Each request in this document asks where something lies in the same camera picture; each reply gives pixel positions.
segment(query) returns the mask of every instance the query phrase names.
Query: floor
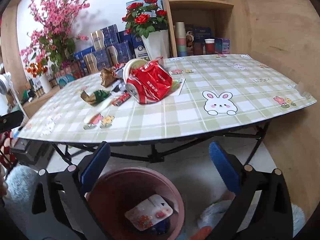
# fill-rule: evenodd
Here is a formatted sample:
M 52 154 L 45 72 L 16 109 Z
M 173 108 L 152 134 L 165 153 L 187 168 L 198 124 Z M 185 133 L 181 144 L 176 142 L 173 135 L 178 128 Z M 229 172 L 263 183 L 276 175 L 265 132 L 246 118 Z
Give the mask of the floor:
M 243 130 L 240 132 L 249 133 L 252 131 Z M 208 147 L 213 140 L 218 141 L 228 153 L 234 154 L 241 163 L 245 162 L 256 142 L 255 139 L 250 138 L 214 137 L 186 150 L 167 156 L 163 163 L 145 163 L 111 157 L 101 175 L 111 169 L 133 166 L 147 167 L 165 175 L 177 187 L 184 200 L 186 210 L 185 226 L 179 239 L 187 240 L 197 232 L 196 220 L 200 213 L 210 204 L 219 200 L 221 195 L 226 191 L 226 187 L 218 171 L 208 156 Z M 159 151 L 164 151 L 183 143 L 158 144 L 156 148 Z M 137 156 L 147 156 L 150 154 L 150 146 L 112 147 L 111 150 L 116 153 Z M 72 148 L 70 153 L 76 151 L 77 149 Z M 72 162 L 78 164 L 87 154 L 89 153 L 85 152 L 74 157 Z M 250 165 L 257 171 L 264 172 L 271 172 L 276 168 L 263 143 L 250 161 Z M 48 172 L 63 171 L 67 166 L 55 152 L 47 170 Z

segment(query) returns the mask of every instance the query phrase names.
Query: stacked paper cup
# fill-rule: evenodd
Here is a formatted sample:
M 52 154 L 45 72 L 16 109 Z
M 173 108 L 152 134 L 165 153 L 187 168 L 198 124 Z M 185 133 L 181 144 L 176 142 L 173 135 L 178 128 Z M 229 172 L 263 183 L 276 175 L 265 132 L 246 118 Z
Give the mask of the stacked paper cup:
M 178 57 L 188 56 L 186 29 L 184 27 L 184 22 L 177 22 L 176 23 L 175 36 L 176 36 Z

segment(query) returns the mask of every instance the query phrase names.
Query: table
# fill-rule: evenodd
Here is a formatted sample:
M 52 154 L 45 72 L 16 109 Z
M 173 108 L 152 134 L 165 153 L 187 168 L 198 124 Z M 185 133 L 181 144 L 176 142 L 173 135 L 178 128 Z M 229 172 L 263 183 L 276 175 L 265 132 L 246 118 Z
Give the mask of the table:
M 152 154 L 148 158 L 113 153 L 116 157 L 150 162 L 163 161 L 165 155 L 214 135 L 256 138 L 249 162 L 272 118 L 316 102 L 313 97 L 301 96 L 289 78 L 248 55 L 170 58 L 164 66 L 174 79 L 186 79 L 179 96 L 169 95 L 150 105 L 139 105 L 130 98 L 119 107 L 111 105 L 102 110 L 104 119 L 85 130 L 84 119 L 99 106 L 94 108 L 84 102 L 81 91 L 85 89 L 90 95 L 98 89 L 110 90 L 100 85 L 99 73 L 93 74 L 58 91 L 34 114 L 19 137 L 51 142 L 57 151 L 57 143 L 89 151 L 102 141 L 115 146 L 150 144 Z M 111 126 L 101 128 L 101 122 Z M 249 126 L 257 127 L 257 133 L 232 132 Z M 165 153 L 158 153 L 154 146 L 157 142 L 192 138 L 195 141 Z M 71 160 L 68 147 L 64 155 L 59 153 L 65 161 Z

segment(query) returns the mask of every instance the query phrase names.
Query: crushed red can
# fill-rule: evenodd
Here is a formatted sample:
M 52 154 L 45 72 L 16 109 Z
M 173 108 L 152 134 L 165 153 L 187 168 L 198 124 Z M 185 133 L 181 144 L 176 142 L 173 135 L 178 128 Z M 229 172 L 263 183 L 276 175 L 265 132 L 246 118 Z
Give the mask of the crushed red can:
M 131 70 L 126 88 L 139 104 L 156 103 L 163 99 L 172 85 L 172 77 L 158 63 L 150 61 Z

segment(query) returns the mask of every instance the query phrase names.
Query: green wrapper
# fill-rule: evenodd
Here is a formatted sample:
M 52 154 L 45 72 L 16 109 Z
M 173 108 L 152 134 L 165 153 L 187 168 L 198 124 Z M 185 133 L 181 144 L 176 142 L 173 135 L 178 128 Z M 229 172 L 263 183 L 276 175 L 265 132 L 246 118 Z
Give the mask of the green wrapper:
M 105 100 L 109 96 L 110 96 L 110 92 L 104 91 L 104 90 L 97 90 L 93 92 L 93 94 L 91 94 L 90 96 L 85 91 L 81 93 L 81 98 L 90 105 L 101 103 L 103 100 Z

